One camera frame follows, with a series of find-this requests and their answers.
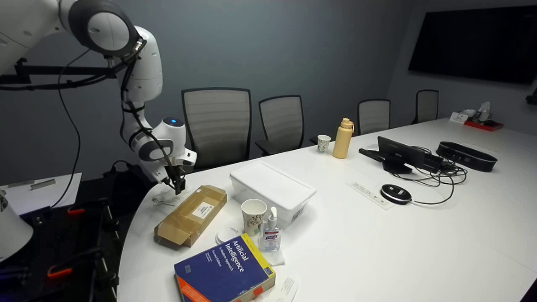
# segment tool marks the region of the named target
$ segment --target small brown box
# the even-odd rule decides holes
[[[199,186],[154,228],[154,241],[179,248],[191,246],[226,201],[224,189]]]

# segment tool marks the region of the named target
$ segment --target conference table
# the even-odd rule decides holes
[[[466,181],[442,204],[400,206],[385,201],[378,187],[392,182],[414,199],[437,201],[451,186],[394,177],[380,162],[357,152],[375,149],[377,135],[432,152],[439,140],[452,140],[498,160],[489,172],[467,167]],[[118,300],[179,300],[172,264],[214,246],[217,231],[239,226],[239,199],[232,196],[229,172],[248,164],[269,164],[315,187],[303,211],[283,229],[284,264],[273,266],[273,290],[291,280],[295,302],[508,302],[519,300],[537,276],[537,137],[437,118],[353,135],[345,159],[306,145],[192,172],[185,176],[185,189],[167,202],[154,201],[162,189],[154,186],[123,241]],[[157,244],[154,226],[201,184],[222,187],[226,204],[191,248]]]

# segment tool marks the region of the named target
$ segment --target office chair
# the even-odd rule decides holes
[[[389,129],[389,98],[362,98],[357,102],[357,134]]]
[[[276,95],[258,102],[264,139],[254,144],[263,154],[281,152],[301,145],[303,112],[300,95]]]
[[[436,88],[420,88],[415,92],[415,117],[412,122],[437,118],[437,95]]]
[[[214,87],[182,90],[184,122],[194,169],[248,159],[251,103],[248,88]]]

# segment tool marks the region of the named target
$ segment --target computer mouse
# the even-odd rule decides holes
[[[404,187],[395,186],[395,184],[383,184],[380,187],[380,194],[387,201],[392,201],[397,204],[405,204],[405,202],[412,201],[412,196],[409,194],[409,191],[405,191]]]

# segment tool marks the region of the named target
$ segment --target white wall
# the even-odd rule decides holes
[[[180,115],[180,88],[251,88],[256,100],[301,93],[306,132],[333,132],[355,100],[383,97],[412,0],[128,0],[118,1],[160,48],[164,88],[147,103],[150,124]],[[43,40],[28,63],[63,65],[81,51],[68,35]],[[80,65],[102,65],[91,53]],[[132,160],[118,139],[115,80],[65,90],[81,132],[76,171],[97,177],[115,159]],[[75,139],[56,92],[0,92],[0,181],[68,172]]]
[[[397,61],[390,78],[387,95],[392,102],[392,117],[395,124],[407,124],[414,115],[414,95],[419,88],[439,90],[439,115],[449,115],[452,110],[477,107],[481,102],[491,102],[493,118],[506,127],[537,134],[537,105],[528,105],[524,97],[533,92],[533,85],[511,85],[486,80],[439,77],[425,73],[409,73],[407,63],[425,11],[459,9],[481,6],[537,4],[535,0],[415,0],[404,43],[399,48]]]

